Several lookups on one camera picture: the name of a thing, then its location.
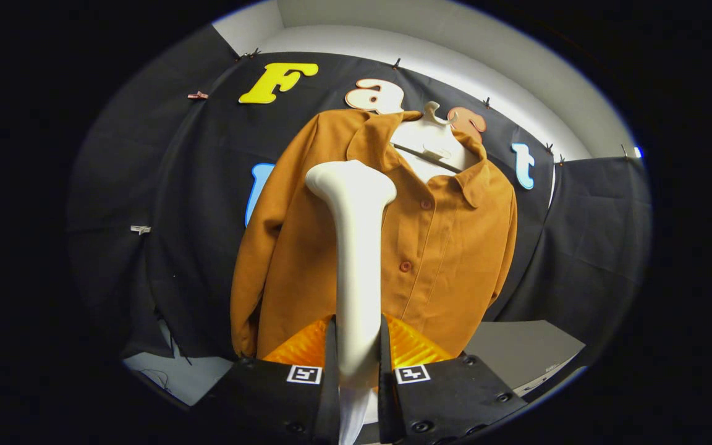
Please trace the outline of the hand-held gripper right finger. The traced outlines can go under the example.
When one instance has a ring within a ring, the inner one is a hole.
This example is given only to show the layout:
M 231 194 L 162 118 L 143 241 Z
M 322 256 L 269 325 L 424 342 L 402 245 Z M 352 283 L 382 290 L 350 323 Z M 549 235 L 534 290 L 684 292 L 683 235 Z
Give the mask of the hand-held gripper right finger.
M 527 403 L 474 355 L 401 367 L 394 363 L 408 329 L 382 316 L 379 327 L 379 441 L 388 444 L 461 444 L 505 423 Z

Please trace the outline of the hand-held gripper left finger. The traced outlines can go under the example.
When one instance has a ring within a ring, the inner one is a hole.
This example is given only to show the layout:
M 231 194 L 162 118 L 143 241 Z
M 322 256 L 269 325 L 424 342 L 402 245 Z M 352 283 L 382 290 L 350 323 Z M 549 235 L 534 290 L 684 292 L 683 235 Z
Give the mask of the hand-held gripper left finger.
M 284 361 L 241 358 L 192 407 L 214 444 L 336 444 L 336 319 L 325 316 L 278 350 Z

